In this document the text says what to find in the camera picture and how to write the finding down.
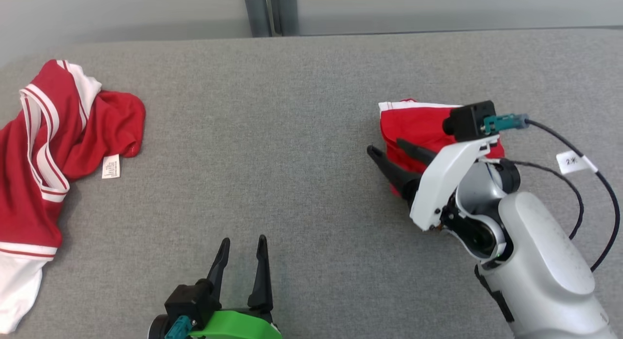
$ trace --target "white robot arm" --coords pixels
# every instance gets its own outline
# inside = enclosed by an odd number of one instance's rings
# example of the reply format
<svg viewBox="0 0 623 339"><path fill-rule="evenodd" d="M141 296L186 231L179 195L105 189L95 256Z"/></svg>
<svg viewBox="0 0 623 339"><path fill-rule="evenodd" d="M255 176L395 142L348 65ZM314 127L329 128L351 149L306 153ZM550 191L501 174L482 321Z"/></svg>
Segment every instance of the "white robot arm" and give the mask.
<svg viewBox="0 0 623 339"><path fill-rule="evenodd" d="M406 154L427 164L422 175L403 171L374 146L367 149L409 202L413 222L422 230L451 233L477 259L476 277L516 338L616 339L579 251L536 196L517 192L516 166L484 156L498 131L525 128L526 117L492 122L491 102L455 111L460 114L451 114L444 130L458 143L438 154L398 141ZM613 202L618 210L616 197Z"/></svg>

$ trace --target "care label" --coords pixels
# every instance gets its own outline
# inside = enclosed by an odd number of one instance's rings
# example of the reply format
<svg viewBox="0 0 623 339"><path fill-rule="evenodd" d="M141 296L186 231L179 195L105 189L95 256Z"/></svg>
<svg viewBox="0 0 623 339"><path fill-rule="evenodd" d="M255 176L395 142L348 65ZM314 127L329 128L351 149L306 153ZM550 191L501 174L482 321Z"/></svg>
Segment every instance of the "care label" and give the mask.
<svg viewBox="0 0 623 339"><path fill-rule="evenodd" d="M578 153L574 151L557 154L556 160L558 161L558 166L560 167L560 173L563 175L591 168L585 157L578 155Z"/></svg>
<svg viewBox="0 0 623 339"><path fill-rule="evenodd" d="M102 179L118 178L121 176L121 164L119 154L105 156L102 164Z"/></svg>

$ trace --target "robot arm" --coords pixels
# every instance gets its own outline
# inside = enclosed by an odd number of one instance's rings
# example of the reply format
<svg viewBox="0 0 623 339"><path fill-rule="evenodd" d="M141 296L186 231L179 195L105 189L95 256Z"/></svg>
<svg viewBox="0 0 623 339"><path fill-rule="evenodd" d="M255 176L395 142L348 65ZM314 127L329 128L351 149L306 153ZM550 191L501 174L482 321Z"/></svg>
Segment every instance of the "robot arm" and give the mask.
<svg viewBox="0 0 623 339"><path fill-rule="evenodd" d="M220 244L207 278L194 285L178 285L171 293L165 302L166 314L154 319L147 339L282 339L271 315L271 268L264 235L257 245L256 280L247 301L249 308L222 308L220 286L230 243L225 238Z"/></svg>
<svg viewBox="0 0 623 339"><path fill-rule="evenodd" d="M516 192L520 176L510 161L484 157L497 142L496 126L524 128L527 117L495 118L491 102L453 110L443 125L458 143L437 155L398 141L428 164L422 175L373 146L367 152L407 200L416 225L451 233L477 259L476 277L516 338L616 339L590 268L558 222L537 197Z"/></svg>

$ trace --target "red cloth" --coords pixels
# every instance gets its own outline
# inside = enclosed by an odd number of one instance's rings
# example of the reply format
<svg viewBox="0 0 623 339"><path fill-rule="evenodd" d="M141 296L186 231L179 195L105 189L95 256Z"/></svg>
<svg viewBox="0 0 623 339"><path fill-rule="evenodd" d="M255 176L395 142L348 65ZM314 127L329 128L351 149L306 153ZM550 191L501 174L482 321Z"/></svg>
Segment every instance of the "red cloth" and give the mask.
<svg viewBox="0 0 623 339"><path fill-rule="evenodd" d="M405 170L423 173L426 166L407 156L398 147L396 140L402 138L434 152L439 152L443 147L456 143L454 137L446 135L442 129L443 120L449 117L452 108L420 108L420 104L416 102L413 102L413 106L413 108L382 110L381 134L387 144L387 157L392 162ZM498 142L498 146L491 148L491 153L487 157L504 157L501 142Z"/></svg>
<svg viewBox="0 0 623 339"><path fill-rule="evenodd" d="M145 107L66 61L45 63L20 91L23 110L0 131L0 253L51 259L69 180L104 156L138 154Z"/></svg>

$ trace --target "teal connector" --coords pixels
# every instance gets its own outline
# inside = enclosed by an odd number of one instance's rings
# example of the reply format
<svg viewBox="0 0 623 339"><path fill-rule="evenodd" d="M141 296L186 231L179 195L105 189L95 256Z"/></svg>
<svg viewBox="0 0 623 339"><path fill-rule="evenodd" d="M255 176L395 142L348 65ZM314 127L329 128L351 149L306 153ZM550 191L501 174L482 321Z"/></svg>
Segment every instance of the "teal connector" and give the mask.
<svg viewBox="0 0 623 339"><path fill-rule="evenodd" d="M165 339L185 339L193 329L193 324L188 316L180 316L165 335Z"/></svg>
<svg viewBox="0 0 623 339"><path fill-rule="evenodd" d="M504 130L511 130L515 128L517 130L522 130L523 128L528 128L528 124L526 120L528 119L528 114L507 114L501 116L489 116L485 117L484 128L481 129L485 134L491 134L493 132L500 132Z"/></svg>

